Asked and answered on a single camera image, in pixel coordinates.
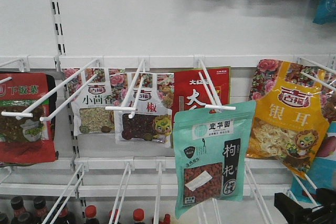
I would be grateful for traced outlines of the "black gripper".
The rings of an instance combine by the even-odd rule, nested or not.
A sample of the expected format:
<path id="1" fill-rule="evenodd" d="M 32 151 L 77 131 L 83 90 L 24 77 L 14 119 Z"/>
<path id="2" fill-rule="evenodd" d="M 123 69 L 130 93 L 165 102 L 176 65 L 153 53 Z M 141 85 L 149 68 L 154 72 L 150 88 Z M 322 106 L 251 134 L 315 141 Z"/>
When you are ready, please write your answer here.
<path id="1" fill-rule="evenodd" d="M 284 193 L 275 193 L 274 206 L 287 223 L 335 223 L 335 190 L 316 189 L 316 200 L 321 206 L 303 208 Z"/>

